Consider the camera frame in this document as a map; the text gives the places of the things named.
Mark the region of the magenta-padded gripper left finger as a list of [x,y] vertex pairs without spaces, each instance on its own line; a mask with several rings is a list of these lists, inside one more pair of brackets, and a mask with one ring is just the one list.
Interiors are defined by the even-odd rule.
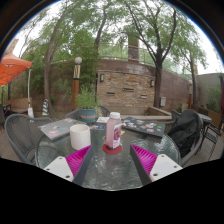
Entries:
[[93,146],[89,145],[67,157],[57,157],[44,170],[81,186],[92,156]]

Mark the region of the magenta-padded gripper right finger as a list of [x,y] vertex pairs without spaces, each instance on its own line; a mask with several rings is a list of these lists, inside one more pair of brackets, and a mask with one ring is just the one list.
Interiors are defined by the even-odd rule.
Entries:
[[130,155],[143,186],[182,169],[166,154],[155,155],[133,144],[130,145]]

